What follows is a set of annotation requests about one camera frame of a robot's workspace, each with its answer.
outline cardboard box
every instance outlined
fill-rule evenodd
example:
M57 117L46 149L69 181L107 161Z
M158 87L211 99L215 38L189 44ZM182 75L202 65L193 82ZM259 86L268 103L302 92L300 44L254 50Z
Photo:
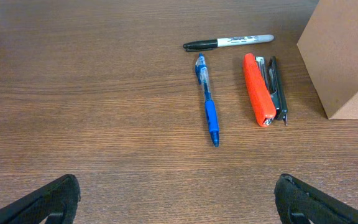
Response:
M358 0L320 0L298 42L329 119L358 119Z

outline black pen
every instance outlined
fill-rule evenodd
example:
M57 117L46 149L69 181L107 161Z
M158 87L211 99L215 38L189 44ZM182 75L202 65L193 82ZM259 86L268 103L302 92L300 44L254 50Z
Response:
M230 38L219 38L214 40L200 40L183 44L183 48L187 52L197 52L202 50L212 50L216 47L228 47L245 44L260 44L274 40L273 35L255 35L248 37L230 37Z

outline blue pen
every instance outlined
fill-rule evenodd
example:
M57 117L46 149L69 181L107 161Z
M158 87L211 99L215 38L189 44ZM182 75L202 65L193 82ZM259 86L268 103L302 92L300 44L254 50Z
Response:
M208 131L211 135L211 139L215 147L218 147L219 146L218 116L216 115L215 104L214 101L212 100L211 91L209 90L208 69L206 67L205 58L203 54L198 55L198 60L196 62L196 75L198 78L198 83L201 84L204 93L205 113L206 113L206 120L208 122Z

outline wooden table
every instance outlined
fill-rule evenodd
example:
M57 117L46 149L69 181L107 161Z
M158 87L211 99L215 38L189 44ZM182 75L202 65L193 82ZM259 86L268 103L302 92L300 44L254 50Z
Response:
M0 0L0 208L70 173L76 223L280 223L285 172L358 209L358 121L327 119L296 47L316 2ZM215 148L182 45L257 34L205 52ZM288 127L256 124L250 52L278 58Z

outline pen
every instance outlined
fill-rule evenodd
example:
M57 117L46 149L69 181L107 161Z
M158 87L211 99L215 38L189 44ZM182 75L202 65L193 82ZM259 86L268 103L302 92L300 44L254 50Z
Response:
M206 120L208 123L208 131L211 135L212 142L215 147L219 146L219 125L218 125L218 116L216 115L216 109L214 101L212 100L211 90L209 90L209 77L208 69L205 63L205 58L203 54L198 55L196 62L196 75L198 78L198 83L201 84L201 88L204 94L205 99L205 113Z
M230 37L219 38L214 40L200 40L183 44L183 48L187 52L197 52L201 50L213 50L216 47L228 47L245 44L260 44L274 40L273 35L254 35L248 37Z

